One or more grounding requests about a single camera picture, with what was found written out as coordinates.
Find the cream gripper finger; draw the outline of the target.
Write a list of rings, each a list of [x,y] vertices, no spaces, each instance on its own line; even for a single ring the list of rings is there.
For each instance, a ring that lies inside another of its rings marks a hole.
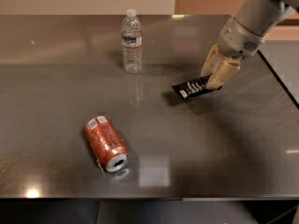
[[[206,84],[209,90],[216,90],[235,76],[240,70],[240,61],[234,59],[217,59],[207,64],[210,78]]]
[[[200,75],[202,77],[211,75],[225,77],[228,70],[226,67],[228,60],[229,58],[220,50],[218,45],[214,45],[206,57],[206,61],[201,69]]]

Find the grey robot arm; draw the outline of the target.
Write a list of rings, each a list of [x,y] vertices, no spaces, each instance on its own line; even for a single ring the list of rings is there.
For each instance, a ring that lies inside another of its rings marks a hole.
[[[281,21],[298,11],[299,0],[245,0],[222,27],[201,70],[206,88],[216,90],[239,70],[241,61],[253,56],[265,36]]]

